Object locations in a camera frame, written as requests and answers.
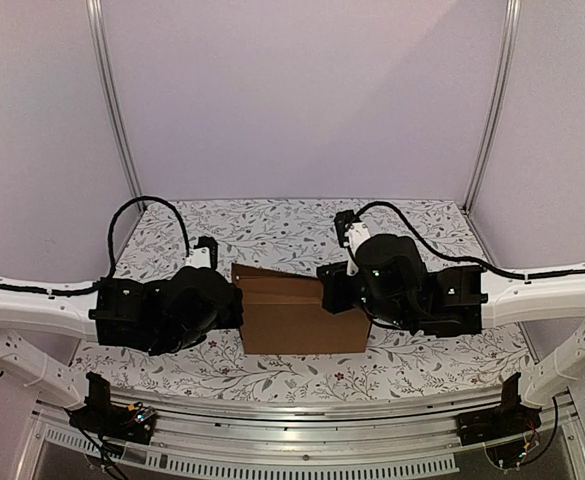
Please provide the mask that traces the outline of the brown cardboard paper box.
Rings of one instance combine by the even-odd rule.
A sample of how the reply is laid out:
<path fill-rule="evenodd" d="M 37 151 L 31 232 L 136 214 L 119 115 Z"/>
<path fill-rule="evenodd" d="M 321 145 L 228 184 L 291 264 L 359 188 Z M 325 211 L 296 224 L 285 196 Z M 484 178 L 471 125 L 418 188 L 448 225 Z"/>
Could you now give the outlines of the brown cardboard paper box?
<path fill-rule="evenodd" d="M 242 290 L 243 351 L 247 355 L 358 354 L 366 350 L 371 323 L 350 310 L 322 307 L 323 286 L 313 277 L 234 263 Z"/>

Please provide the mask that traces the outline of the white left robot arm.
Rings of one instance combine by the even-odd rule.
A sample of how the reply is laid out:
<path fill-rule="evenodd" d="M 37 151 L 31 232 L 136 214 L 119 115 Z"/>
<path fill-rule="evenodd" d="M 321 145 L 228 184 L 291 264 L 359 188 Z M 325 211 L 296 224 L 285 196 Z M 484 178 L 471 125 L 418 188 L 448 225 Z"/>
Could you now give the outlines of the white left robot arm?
<path fill-rule="evenodd" d="M 203 263 L 167 280 L 103 277 L 76 284 L 0 278 L 0 368 L 66 410 L 80 410 L 100 434 L 120 426 L 120 412 L 101 396 L 88 398 L 87 377 L 21 338 L 24 331 L 124 347 L 149 356 L 192 348 L 212 330 L 242 323 L 242 291 Z"/>

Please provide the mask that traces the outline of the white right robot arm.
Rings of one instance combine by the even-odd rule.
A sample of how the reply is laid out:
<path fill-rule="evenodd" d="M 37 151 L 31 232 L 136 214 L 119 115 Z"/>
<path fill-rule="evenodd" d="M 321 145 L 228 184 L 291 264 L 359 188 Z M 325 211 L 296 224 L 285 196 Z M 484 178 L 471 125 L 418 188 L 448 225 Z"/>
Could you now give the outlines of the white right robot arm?
<path fill-rule="evenodd" d="M 360 310 L 383 328 L 435 337 L 479 334 L 509 324 L 580 320 L 562 344 L 513 374 L 489 427 L 509 436 L 585 376 L 585 263 L 558 270 L 500 270 L 481 259 L 451 258 L 428 271 L 413 238 L 356 231 L 341 241 L 343 262 L 321 266 L 322 307 L 331 314 Z"/>

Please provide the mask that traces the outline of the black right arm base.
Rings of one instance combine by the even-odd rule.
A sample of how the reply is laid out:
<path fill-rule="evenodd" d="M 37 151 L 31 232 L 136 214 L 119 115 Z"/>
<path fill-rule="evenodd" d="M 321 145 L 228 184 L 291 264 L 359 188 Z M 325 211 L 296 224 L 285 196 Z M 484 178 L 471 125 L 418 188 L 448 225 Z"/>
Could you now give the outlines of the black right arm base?
<path fill-rule="evenodd" d="M 498 441 L 486 449 L 488 460 L 497 468 L 509 470 L 522 465 L 541 426 L 540 408 L 522 404 L 519 394 L 520 373 L 502 385 L 500 403 L 495 407 L 458 414 L 456 433 L 463 446 Z"/>

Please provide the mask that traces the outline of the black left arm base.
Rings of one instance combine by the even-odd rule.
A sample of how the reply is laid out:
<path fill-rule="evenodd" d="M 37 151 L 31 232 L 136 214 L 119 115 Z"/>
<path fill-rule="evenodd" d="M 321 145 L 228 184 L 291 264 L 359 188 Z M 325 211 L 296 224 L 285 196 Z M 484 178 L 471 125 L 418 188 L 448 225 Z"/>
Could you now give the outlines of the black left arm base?
<path fill-rule="evenodd" d="M 111 401 L 110 383 L 96 373 L 86 375 L 88 393 L 84 405 L 67 410 L 70 425 L 85 432 L 122 441 L 149 445 L 154 434 L 157 411 L 141 401 L 118 406 Z"/>

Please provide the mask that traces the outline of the floral patterned table mat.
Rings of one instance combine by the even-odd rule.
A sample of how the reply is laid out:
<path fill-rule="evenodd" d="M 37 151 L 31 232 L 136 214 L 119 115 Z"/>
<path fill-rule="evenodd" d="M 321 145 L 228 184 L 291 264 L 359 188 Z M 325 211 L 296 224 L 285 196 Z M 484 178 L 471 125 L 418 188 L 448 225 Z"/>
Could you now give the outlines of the floral patterned table mat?
<path fill-rule="evenodd" d="M 219 269 L 233 263 L 295 274 L 341 261 L 333 220 L 362 210 L 375 233 L 425 239 L 420 252 L 432 271 L 442 254 L 480 256 L 481 247 L 451 201 L 397 201 L 391 208 L 358 199 L 181 201 L 192 240 L 213 237 Z M 247 355 L 234 330 L 215 331 L 199 346 L 150 357 L 125 347 L 80 343 L 71 365 L 120 388 L 250 402 L 381 401 L 498 387 L 531 359 L 521 329 L 507 325 L 478 335 L 437 339 L 373 328 L 361 354 Z"/>

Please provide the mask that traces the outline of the aluminium front rail frame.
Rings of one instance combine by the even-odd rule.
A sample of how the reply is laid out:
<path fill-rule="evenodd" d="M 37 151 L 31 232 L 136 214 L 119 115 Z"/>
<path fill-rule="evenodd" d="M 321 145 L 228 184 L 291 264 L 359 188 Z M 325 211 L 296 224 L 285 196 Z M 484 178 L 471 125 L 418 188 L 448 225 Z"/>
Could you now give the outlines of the aluminium front rail frame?
<path fill-rule="evenodd" d="M 147 445 L 115 459 L 127 479 L 585 479 L 585 432 L 569 394 L 543 410 L 541 445 L 518 468 L 494 467 L 484 444 L 463 445 L 460 413 L 497 392 L 373 402 L 283 404 L 135 393 L 158 420 Z"/>

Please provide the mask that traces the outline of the left aluminium corner post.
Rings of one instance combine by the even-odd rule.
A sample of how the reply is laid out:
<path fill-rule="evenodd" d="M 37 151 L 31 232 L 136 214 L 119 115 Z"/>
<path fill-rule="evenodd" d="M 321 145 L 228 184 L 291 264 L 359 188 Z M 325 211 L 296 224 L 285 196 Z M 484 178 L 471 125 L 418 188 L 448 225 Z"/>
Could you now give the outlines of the left aluminium corner post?
<path fill-rule="evenodd" d="M 99 0 L 87 0 L 86 8 L 97 72 L 101 82 L 115 146 L 130 195 L 132 197 L 138 197 L 142 194 L 142 187 L 129 144 L 116 89 L 114 71 L 108 48 L 103 3 Z"/>

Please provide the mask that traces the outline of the aluminium corner post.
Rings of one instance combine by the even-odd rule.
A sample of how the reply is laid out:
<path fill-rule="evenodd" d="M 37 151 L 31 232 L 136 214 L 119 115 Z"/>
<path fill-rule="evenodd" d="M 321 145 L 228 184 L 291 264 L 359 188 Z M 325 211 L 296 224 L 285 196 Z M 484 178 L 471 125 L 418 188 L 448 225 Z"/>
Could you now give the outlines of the aluminium corner post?
<path fill-rule="evenodd" d="M 138 197 L 142 194 L 142 187 L 129 144 L 116 89 L 114 71 L 108 48 L 103 3 L 99 0 L 87 0 L 86 8 L 97 72 L 101 82 L 115 146 L 130 195 L 132 197 Z"/>
<path fill-rule="evenodd" d="M 502 38 L 494 85 L 488 105 L 488 113 L 479 142 L 479 148 L 470 182 L 461 207 L 464 214 L 468 217 L 472 215 L 478 202 L 491 151 L 498 132 L 499 121 L 506 98 L 507 85 L 517 43 L 520 15 L 521 1 L 508 0 L 505 4 Z"/>

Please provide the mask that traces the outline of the right aluminium corner post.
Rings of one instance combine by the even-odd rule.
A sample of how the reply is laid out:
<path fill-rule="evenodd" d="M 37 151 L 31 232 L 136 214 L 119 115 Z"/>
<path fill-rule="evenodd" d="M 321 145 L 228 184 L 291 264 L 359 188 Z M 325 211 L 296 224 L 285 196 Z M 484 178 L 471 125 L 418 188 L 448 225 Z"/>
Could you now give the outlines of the right aluminium corner post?
<path fill-rule="evenodd" d="M 521 1 L 508 0 L 505 4 L 502 38 L 494 85 L 488 105 L 488 113 L 479 142 L 479 148 L 470 182 L 461 207 L 464 214 L 468 217 L 472 215 L 478 202 L 491 151 L 498 132 L 499 121 L 506 98 L 507 85 L 517 43 L 520 15 Z"/>

